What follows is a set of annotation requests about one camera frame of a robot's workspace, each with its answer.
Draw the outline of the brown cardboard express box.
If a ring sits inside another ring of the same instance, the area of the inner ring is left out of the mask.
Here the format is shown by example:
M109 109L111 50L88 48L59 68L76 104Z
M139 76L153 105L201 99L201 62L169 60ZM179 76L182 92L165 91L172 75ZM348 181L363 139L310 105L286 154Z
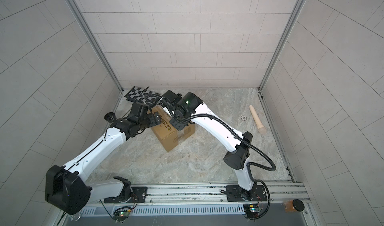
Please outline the brown cardboard express box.
M183 130L178 131L171 124L171 118L159 105L152 108L152 112L158 112L161 118L161 124L152 127L151 130L158 138L162 146L167 152L170 152L179 144L195 133L195 125L189 124Z

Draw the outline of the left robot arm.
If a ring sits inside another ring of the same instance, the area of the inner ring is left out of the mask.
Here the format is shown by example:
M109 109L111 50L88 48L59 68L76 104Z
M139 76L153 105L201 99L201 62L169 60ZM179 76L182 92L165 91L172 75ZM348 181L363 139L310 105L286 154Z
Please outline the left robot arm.
M113 177L86 185L94 169L116 148L145 129L161 124L158 112L143 103L133 103L125 118L109 112L104 119L110 123L106 132L80 155L63 166L52 166L46 173L45 201L68 215L81 211L94 201L112 198L125 203L132 199L131 182Z

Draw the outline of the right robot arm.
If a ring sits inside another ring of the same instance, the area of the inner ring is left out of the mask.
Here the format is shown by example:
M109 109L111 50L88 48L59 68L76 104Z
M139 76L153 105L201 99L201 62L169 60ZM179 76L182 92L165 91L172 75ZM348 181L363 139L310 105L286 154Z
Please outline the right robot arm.
M159 100L164 111L171 116L171 125L182 130L189 123L195 123L218 139L227 149L224 162L232 168L238 178L239 192L234 197L244 201L254 199L254 181L251 180L246 164L249 162L249 147L253 136L249 133L239 132L218 118L208 106L195 94L189 92L182 96L171 90L164 93Z

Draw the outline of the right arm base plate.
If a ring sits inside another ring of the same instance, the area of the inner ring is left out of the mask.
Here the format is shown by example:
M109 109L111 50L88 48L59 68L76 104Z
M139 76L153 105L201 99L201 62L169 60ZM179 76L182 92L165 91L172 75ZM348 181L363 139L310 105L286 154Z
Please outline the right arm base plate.
M268 200L265 187L257 184L254 184L250 191L240 186L226 186L221 193L227 196L229 202L266 202Z

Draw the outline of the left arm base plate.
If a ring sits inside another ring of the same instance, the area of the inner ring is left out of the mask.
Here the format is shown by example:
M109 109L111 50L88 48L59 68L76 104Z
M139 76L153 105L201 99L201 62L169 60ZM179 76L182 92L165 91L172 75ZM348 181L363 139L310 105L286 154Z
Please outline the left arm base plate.
M147 196L147 187L124 188L117 197L104 199L105 204L126 204L126 203L144 203Z

